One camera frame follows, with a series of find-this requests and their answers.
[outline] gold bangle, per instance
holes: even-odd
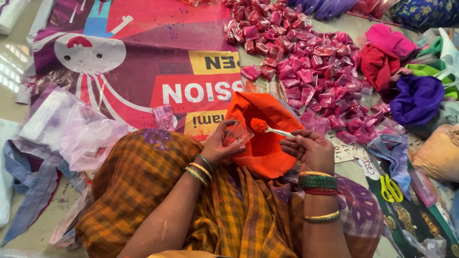
[[[204,178],[202,178],[202,176],[199,173],[193,171],[192,168],[186,167],[185,170],[188,171],[190,174],[192,174],[194,177],[196,177],[205,187],[209,186],[209,184],[206,182],[206,180]]]
[[[301,172],[298,176],[307,176],[307,175],[322,175],[322,176],[334,177],[334,176],[329,175],[329,174],[327,174],[327,173],[315,172],[315,171],[305,171],[305,172]]]
[[[340,211],[337,210],[335,213],[332,214],[327,214],[327,215],[322,215],[322,216],[313,216],[313,217],[307,217],[307,216],[302,216],[303,220],[308,221],[308,222],[319,222],[319,221],[329,221],[332,219],[336,219],[340,216]]]
[[[201,165],[199,165],[197,163],[194,163],[194,162],[191,162],[190,165],[195,166],[195,167],[199,168],[200,170],[202,170],[204,173],[206,173],[206,175],[212,181],[212,176],[210,175],[210,173],[203,166],[201,166]]]

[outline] yellow checkered saree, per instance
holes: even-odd
[[[115,258],[202,148],[193,138],[160,129],[120,139],[94,177],[94,204],[76,225],[90,257]],[[198,198],[184,250],[234,258],[302,253],[303,198],[291,184],[255,179],[249,168],[229,162],[213,177]],[[345,237],[352,257],[373,257],[379,237]]]

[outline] red bangle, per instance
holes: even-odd
[[[312,194],[312,195],[333,195],[333,194],[338,194],[338,191],[334,189],[308,188],[304,190],[304,193]]]

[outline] cartoon face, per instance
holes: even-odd
[[[126,57],[121,40],[69,33],[54,44],[57,59],[68,69],[98,75],[118,67]]]

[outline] purple cloth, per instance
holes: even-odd
[[[389,104],[394,120],[404,126],[424,125],[438,113],[445,95],[433,76],[407,76],[397,81],[400,94]]]

